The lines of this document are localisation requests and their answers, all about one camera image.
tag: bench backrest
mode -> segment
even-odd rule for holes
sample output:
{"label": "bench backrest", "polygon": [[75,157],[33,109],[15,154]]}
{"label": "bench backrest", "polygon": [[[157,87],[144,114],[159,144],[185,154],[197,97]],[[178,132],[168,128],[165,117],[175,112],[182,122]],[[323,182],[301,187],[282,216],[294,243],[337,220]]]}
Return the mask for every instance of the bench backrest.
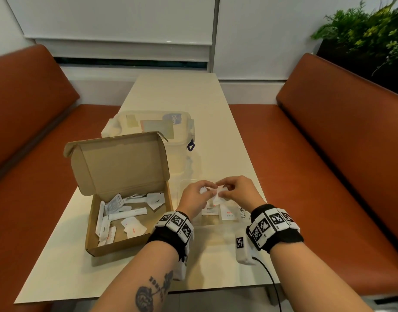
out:
{"label": "bench backrest", "polygon": [[43,45],[0,57],[0,165],[79,98]]}
{"label": "bench backrest", "polygon": [[398,238],[398,95],[305,54],[277,100]]}

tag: hand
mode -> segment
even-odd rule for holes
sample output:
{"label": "hand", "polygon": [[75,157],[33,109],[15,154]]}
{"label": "hand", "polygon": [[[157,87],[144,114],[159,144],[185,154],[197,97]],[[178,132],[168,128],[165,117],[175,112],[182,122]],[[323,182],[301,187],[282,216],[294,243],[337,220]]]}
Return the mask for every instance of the hand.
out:
{"label": "hand", "polygon": [[216,184],[208,180],[200,180],[199,182],[189,184],[181,195],[177,210],[185,213],[190,221],[206,207],[206,202],[217,194],[216,190],[208,190],[206,193],[200,194],[199,191],[202,187],[218,188]]}
{"label": "hand", "polygon": [[226,185],[229,189],[219,192],[219,197],[232,199],[248,212],[252,212],[255,208],[266,203],[255,188],[252,180],[245,176],[226,177],[218,181],[217,185]]}

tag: forearm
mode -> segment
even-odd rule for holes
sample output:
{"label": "forearm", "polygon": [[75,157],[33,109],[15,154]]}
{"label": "forearm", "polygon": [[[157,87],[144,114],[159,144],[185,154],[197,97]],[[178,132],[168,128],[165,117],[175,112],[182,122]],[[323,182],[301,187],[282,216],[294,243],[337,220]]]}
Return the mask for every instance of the forearm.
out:
{"label": "forearm", "polygon": [[159,311],[178,260],[171,245],[162,241],[148,243],[108,286],[92,312]]}
{"label": "forearm", "polygon": [[295,312],[372,311],[305,244],[278,243],[270,257]]}

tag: white table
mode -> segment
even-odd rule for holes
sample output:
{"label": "white table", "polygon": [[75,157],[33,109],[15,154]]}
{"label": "white table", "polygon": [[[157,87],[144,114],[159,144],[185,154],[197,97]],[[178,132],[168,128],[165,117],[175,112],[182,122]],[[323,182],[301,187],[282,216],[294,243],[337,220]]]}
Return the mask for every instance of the white table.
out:
{"label": "white table", "polygon": [[[175,205],[183,178],[217,180],[246,175],[264,195],[215,74],[142,74],[121,110],[179,110],[195,120],[196,147],[191,152],[190,175],[171,175],[169,181]],[[91,199],[79,189],[75,191],[15,303],[99,297],[137,253],[139,248],[94,258],[85,251]],[[174,281],[170,291],[271,284],[262,267],[236,262],[232,230],[230,225],[197,228],[186,280]],[[269,255],[261,255],[278,283]]]}

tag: floor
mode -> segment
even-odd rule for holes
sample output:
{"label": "floor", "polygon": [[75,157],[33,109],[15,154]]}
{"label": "floor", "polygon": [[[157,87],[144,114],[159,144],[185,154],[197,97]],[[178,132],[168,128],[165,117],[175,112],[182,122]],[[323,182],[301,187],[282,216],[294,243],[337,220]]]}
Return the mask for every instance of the floor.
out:
{"label": "floor", "polygon": [[[365,299],[375,312],[398,312],[397,304],[376,305]],[[57,302],[51,312],[89,312],[95,300]],[[283,312],[293,312],[290,303],[281,303]],[[272,306],[264,288],[241,288],[167,296],[162,312],[277,312],[278,306]]]}

